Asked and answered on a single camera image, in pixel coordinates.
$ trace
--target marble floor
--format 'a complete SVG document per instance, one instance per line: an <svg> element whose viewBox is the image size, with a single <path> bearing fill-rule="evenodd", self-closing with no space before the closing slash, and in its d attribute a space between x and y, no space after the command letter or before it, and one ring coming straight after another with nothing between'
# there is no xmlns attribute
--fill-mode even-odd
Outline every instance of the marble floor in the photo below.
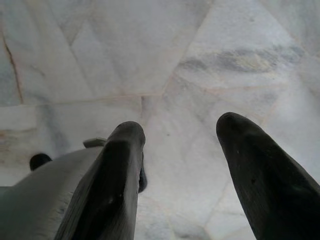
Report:
<svg viewBox="0 0 320 240"><path fill-rule="evenodd" d="M0 184L146 134L136 240L254 240L216 136L259 124L320 183L317 0L0 0Z"/></svg>

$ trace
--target crack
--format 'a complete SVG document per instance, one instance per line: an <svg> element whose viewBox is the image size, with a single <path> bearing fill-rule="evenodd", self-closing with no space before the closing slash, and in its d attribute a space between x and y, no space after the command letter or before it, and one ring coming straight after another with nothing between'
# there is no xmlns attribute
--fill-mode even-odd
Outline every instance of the crack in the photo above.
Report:
<svg viewBox="0 0 320 240"><path fill-rule="evenodd" d="M10 51L8 45L7 45L7 42L6 42L6 39L5 39L5 36L4 36L3 33L2 33L2 39L3 39L4 49L5 49L8 57L9 57L10 63L11 63L12 68L13 68L13 73L14 73L14 78L15 78L15 83L16 83L16 88L17 88L17 91L18 91L18 96L19 96L20 103L24 104L24 99L23 99L23 96L22 96L20 81L19 81L19 77L18 77L17 66L16 66L16 63L15 63L14 58L12 56L12 53L11 53L11 51Z"/></svg>

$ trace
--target black object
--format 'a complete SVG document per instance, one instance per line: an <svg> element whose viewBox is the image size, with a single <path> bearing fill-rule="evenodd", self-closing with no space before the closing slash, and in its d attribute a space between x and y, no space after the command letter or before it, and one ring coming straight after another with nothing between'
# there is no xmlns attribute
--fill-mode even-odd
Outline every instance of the black object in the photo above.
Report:
<svg viewBox="0 0 320 240"><path fill-rule="evenodd" d="M257 240L320 240L320 186L259 126L232 112L216 133Z"/></svg>
<svg viewBox="0 0 320 240"><path fill-rule="evenodd" d="M104 147L76 187L55 240L134 239L138 191L147 186L145 141L136 122L124 122L105 142L96 141Z"/></svg>
<svg viewBox="0 0 320 240"><path fill-rule="evenodd" d="M50 161L52 161L52 159L47 154L44 154L44 153L36 154L29 161L30 170L34 171L37 168L41 167L42 165L49 163Z"/></svg>

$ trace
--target floor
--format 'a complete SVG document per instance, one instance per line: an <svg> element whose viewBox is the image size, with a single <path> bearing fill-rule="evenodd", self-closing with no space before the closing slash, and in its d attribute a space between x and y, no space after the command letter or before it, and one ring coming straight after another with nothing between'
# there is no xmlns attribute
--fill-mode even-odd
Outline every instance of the floor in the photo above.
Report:
<svg viewBox="0 0 320 240"><path fill-rule="evenodd" d="M317 0L0 0L0 183L146 134L136 240L254 240L215 125L259 124L320 183Z"/></svg>

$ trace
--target marble tile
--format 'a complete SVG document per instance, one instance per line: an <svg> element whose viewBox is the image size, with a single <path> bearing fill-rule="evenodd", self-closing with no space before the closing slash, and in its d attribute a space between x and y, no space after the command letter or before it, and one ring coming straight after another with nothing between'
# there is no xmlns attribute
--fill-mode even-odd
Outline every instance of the marble tile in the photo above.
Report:
<svg viewBox="0 0 320 240"><path fill-rule="evenodd" d="M253 234L250 227L246 227L238 232L236 232L234 235L231 235L224 240L256 240L255 235Z"/></svg>
<svg viewBox="0 0 320 240"><path fill-rule="evenodd" d="M298 74L312 95L320 100L320 59L304 57L299 65Z"/></svg>
<svg viewBox="0 0 320 240"><path fill-rule="evenodd" d="M173 212L167 213L169 222L171 223L174 232L174 239L176 240L211 240L205 229L198 226L184 217L174 214Z"/></svg>
<svg viewBox="0 0 320 240"><path fill-rule="evenodd" d="M0 107L0 186L12 186L25 177L39 148L35 108Z"/></svg>
<svg viewBox="0 0 320 240"><path fill-rule="evenodd" d="M93 9L92 0L47 0L55 20L71 45Z"/></svg>
<svg viewBox="0 0 320 240"><path fill-rule="evenodd" d="M217 119L229 111L254 119L174 77L144 128L149 185L142 194L203 226L230 180L216 136Z"/></svg>
<svg viewBox="0 0 320 240"><path fill-rule="evenodd" d="M320 105L304 81L291 80L262 128L320 183Z"/></svg>
<svg viewBox="0 0 320 240"><path fill-rule="evenodd" d="M45 1L5 1L4 37L15 61L26 104L92 99L51 9Z"/></svg>
<svg viewBox="0 0 320 240"><path fill-rule="evenodd" d="M320 51L318 0L260 0L312 55Z"/></svg>
<svg viewBox="0 0 320 240"><path fill-rule="evenodd" d="M83 141L107 138L122 122L141 119L141 98L41 105L36 107L43 150L52 158L83 149Z"/></svg>
<svg viewBox="0 0 320 240"><path fill-rule="evenodd" d="M286 88L285 85L228 88L216 90L214 93L223 100L249 111L257 118L263 119Z"/></svg>
<svg viewBox="0 0 320 240"><path fill-rule="evenodd" d="M17 88L17 79L11 63L10 52L0 35L0 106L19 105L20 96Z"/></svg>
<svg viewBox="0 0 320 240"><path fill-rule="evenodd" d="M161 93L211 0L93 1L72 49L96 97Z"/></svg>
<svg viewBox="0 0 320 240"><path fill-rule="evenodd" d="M203 88L287 83L302 48L256 0L216 0L176 73Z"/></svg>
<svg viewBox="0 0 320 240"><path fill-rule="evenodd" d="M232 180L227 184L223 196L215 206L214 211L217 213L245 215Z"/></svg>
<svg viewBox="0 0 320 240"><path fill-rule="evenodd" d="M215 213L205 229L213 239L222 240L245 227L250 226L247 218L243 215Z"/></svg>
<svg viewBox="0 0 320 240"><path fill-rule="evenodd" d="M147 197L138 197L135 240L175 240L165 213Z"/></svg>

